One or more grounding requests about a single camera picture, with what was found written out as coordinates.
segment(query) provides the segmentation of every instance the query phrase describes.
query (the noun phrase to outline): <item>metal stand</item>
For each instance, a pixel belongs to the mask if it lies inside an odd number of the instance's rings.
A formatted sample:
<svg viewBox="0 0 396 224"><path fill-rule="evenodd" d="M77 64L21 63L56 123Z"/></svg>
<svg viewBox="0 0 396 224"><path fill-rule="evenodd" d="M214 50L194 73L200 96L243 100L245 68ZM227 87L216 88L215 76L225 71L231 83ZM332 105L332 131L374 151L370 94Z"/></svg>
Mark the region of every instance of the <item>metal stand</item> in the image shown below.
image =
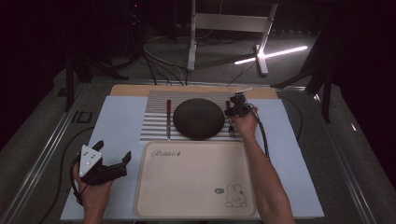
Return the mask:
<svg viewBox="0 0 396 224"><path fill-rule="evenodd" d="M265 43L271 31L271 26L274 21L277 4L272 4L271 12L268 17L249 17L249 16L235 16L235 15L220 15L220 14L205 14L195 13L195 0L192 0L191 6L191 42L189 51L189 60L187 68L190 72L194 70L195 65L195 29L210 29L210 30L229 30L242 32L256 32L262 33L262 42L257 46L257 55L263 53ZM257 56L261 74L268 75L267 65L265 59Z"/></svg>

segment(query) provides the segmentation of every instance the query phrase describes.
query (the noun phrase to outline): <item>hand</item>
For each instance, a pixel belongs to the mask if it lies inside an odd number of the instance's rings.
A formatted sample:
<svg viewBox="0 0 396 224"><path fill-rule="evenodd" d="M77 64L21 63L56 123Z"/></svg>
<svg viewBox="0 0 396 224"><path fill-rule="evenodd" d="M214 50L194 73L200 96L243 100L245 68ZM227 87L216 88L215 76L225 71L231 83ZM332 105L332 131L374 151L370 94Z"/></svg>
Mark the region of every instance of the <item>hand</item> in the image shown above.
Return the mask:
<svg viewBox="0 0 396 224"><path fill-rule="evenodd" d="M78 191L84 204L84 223L101 223L106 211L113 181L91 186L83 183L78 175L79 164L73 168L73 177L78 182Z"/></svg>
<svg viewBox="0 0 396 224"><path fill-rule="evenodd" d="M253 111L257 112L258 108L253 107ZM256 117L250 112L247 113L244 117L238 118L238 117L231 117L233 122L236 125L236 128L241 134L242 138L248 137L248 136L254 136L257 128L257 119Z"/></svg>

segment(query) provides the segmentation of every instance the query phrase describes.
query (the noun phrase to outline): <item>black disc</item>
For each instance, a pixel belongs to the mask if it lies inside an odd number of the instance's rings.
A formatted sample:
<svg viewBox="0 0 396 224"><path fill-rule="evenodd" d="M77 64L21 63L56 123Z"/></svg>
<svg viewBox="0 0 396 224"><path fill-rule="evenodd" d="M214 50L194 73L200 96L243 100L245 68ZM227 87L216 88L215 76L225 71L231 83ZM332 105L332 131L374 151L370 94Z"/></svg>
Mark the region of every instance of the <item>black disc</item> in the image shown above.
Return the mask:
<svg viewBox="0 0 396 224"><path fill-rule="evenodd" d="M176 129L193 140L205 140L218 134L224 126L224 114L215 103L206 99L190 99L175 110Z"/></svg>

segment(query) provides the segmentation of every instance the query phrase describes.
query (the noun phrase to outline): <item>dark background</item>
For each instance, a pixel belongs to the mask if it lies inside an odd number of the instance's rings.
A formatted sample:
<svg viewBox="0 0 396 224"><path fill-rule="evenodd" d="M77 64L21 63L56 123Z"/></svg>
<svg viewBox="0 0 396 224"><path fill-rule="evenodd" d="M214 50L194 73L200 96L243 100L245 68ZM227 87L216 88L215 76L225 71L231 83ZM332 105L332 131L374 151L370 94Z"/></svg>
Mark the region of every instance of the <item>dark background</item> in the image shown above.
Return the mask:
<svg viewBox="0 0 396 224"><path fill-rule="evenodd" d="M218 4L214 2L198 3L201 5L197 5L197 10L210 12L212 8L219 8L210 6ZM385 1L335 3L338 11L316 4L282 6L276 14L274 29L318 35L306 63L308 67L326 59L329 51L337 50L333 83L340 86L375 155L396 186L393 116L396 48L391 25L396 21L396 7ZM176 23L182 27L188 25L190 10L189 1L182 0L68 1L67 4L56 0L2 1L0 148L48 94L52 79L64 69L65 37L92 59L108 62L109 55L125 52L119 44L120 38L129 36L131 42L139 41L134 26L136 20L147 22L172 38L179 35ZM243 3L235 2L234 7L226 7L223 12L254 14L265 10L268 7L248 11ZM131 18L131 12L138 18ZM327 20L337 21L338 25L330 23L324 27ZM138 52L138 48L131 45L126 51Z"/></svg>

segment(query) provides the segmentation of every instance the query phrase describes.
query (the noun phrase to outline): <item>beige tray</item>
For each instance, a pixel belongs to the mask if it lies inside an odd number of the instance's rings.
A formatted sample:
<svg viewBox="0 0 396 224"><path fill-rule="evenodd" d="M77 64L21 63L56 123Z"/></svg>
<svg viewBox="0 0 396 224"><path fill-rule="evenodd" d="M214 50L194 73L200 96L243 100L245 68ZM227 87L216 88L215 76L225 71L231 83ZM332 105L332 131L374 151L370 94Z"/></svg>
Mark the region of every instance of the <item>beige tray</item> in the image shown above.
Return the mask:
<svg viewBox="0 0 396 224"><path fill-rule="evenodd" d="M148 144L135 212L152 218L250 217L256 211L241 143Z"/></svg>

